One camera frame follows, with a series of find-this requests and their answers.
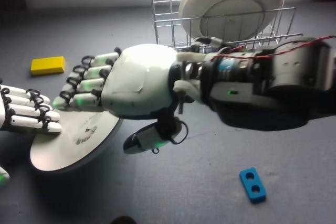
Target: metal wire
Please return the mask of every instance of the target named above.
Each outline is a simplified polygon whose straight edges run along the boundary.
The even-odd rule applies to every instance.
[[[188,36],[188,34],[183,30],[181,26],[181,21],[188,20],[191,22],[194,20],[204,21],[206,25],[206,33],[208,23],[213,18],[223,18],[224,20],[224,28],[223,28],[223,38],[225,34],[225,20],[227,17],[232,16],[242,16],[242,15],[249,15],[249,14],[265,14],[267,12],[275,12],[275,17],[272,22],[261,32],[253,34],[253,37],[248,40],[240,40],[240,33],[243,24],[240,24],[240,31],[239,31],[239,41],[230,42],[234,45],[246,45],[247,49],[254,49],[256,46],[262,45],[273,45],[278,44],[283,38],[293,37],[293,36],[300,36],[302,34],[290,34],[290,29],[295,17],[296,8],[284,8],[284,4],[286,0],[282,0],[281,8],[274,9],[274,10],[266,10],[262,12],[250,12],[250,13],[237,13],[237,14],[230,14],[230,15],[222,15],[222,16],[211,16],[211,17],[195,17],[195,18],[175,18],[178,15],[176,11],[179,7],[181,0],[152,0],[153,6],[153,15],[154,15],[154,31],[155,31],[155,38],[157,44],[167,45],[173,47],[175,49],[181,49],[184,47],[188,47],[191,45],[192,38]],[[205,46],[204,51],[210,50],[209,46]]]

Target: table surface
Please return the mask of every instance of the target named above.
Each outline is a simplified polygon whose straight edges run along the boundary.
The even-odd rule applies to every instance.
[[[298,5],[291,31],[334,35],[335,14],[336,3]],[[53,98],[84,55],[154,43],[152,22],[150,8],[0,14],[0,75],[7,85]],[[336,47],[336,40],[329,43]],[[66,73],[30,77],[32,59],[55,55],[66,57]],[[336,222],[335,117],[259,132],[229,127],[194,103],[181,119],[190,128],[187,140],[159,155],[125,155],[126,137],[150,122],[124,120],[100,156],[64,175],[32,169],[31,136],[1,133],[0,163],[11,181],[0,193],[0,223],[108,224],[120,215],[139,224]],[[248,201],[239,180],[250,167],[267,191],[258,205]]]

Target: blue block with two holes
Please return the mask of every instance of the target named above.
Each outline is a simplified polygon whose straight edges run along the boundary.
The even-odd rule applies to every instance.
[[[245,187],[248,198],[252,203],[259,203],[266,199],[266,191],[257,173],[252,167],[239,173],[240,180]]]

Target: dish rack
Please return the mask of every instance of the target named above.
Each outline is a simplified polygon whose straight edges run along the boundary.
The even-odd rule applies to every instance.
[[[236,46],[245,45],[246,49],[254,49],[257,46],[278,44],[282,39],[288,37],[302,36],[302,34],[290,34],[290,28],[295,17],[296,8],[284,8],[285,1],[286,0],[281,0],[281,8],[279,9],[255,12],[256,14],[274,12],[275,17],[263,31],[258,34],[256,33],[253,38],[247,40],[225,42],[230,42]],[[196,17],[181,19],[178,18],[180,2],[181,0],[152,0],[156,43],[173,47],[178,51],[184,47],[189,47],[193,42],[193,38],[191,38],[184,31],[181,24],[182,20],[189,20],[191,22],[191,20],[195,19],[199,19],[201,21],[202,19],[205,19],[205,22],[208,23],[208,20],[211,18],[223,17],[224,19],[226,19],[232,16],[251,14],[239,13],[216,17]],[[210,46],[203,47],[205,53],[207,53],[209,49],[211,49]]]

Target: white plate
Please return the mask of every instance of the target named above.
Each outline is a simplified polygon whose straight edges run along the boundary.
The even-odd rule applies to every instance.
[[[109,112],[57,111],[62,132],[35,137],[30,149],[31,163],[43,172],[67,172],[99,155],[108,145],[122,120]]]
[[[180,18],[197,18],[240,13],[262,12],[279,8],[281,0],[182,0]],[[261,32],[272,21],[276,12],[246,14],[207,19],[183,20],[182,25],[192,38],[217,37],[223,41],[248,39]]]

